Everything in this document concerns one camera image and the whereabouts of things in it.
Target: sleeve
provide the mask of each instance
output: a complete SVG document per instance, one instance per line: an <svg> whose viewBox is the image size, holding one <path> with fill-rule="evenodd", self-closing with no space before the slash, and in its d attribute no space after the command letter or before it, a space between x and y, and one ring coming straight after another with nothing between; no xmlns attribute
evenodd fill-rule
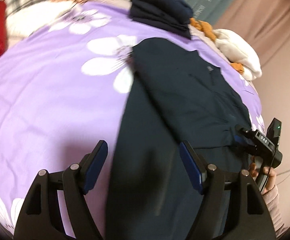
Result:
<svg viewBox="0 0 290 240"><path fill-rule="evenodd" d="M282 217L279 210L279 194L278 188L275 185L274 188L263 195L263 199L269 210L270 217L272 218L272 223L275 228L276 237L281 236L288 228L282 221Z"/></svg>

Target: navy blue folded garment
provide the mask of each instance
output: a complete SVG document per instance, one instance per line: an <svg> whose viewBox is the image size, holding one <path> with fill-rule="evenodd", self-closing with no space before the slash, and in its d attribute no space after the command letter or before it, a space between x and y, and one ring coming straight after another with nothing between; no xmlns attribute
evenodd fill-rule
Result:
<svg viewBox="0 0 290 240"><path fill-rule="evenodd" d="M192 9L184 0L132 0L130 17L190 39Z"/></svg>

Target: bed sheet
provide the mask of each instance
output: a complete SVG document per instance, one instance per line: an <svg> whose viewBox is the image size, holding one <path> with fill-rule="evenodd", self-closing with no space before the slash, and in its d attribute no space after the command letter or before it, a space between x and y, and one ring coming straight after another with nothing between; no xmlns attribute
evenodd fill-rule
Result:
<svg viewBox="0 0 290 240"><path fill-rule="evenodd" d="M200 38L192 40L133 22L128 11L87 2L45 26L0 58L0 223L11 233L40 169L61 171L100 139L109 155L86 201L104 235L109 174L121 117L133 83L130 47L161 37L221 68L247 106L253 129L264 129L258 94ZM73 236L60 199L66 233Z"/></svg>

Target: wall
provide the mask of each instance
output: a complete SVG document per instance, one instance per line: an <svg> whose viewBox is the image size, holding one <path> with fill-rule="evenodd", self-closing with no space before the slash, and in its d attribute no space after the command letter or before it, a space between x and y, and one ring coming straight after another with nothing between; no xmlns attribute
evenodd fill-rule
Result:
<svg viewBox="0 0 290 240"><path fill-rule="evenodd" d="M262 101L262 116L268 126L273 117L282 121L280 151L283 162L278 173L290 169L290 38L277 54L263 66L263 76L254 85ZM283 220L290 225L290 172L279 175L280 209Z"/></svg>

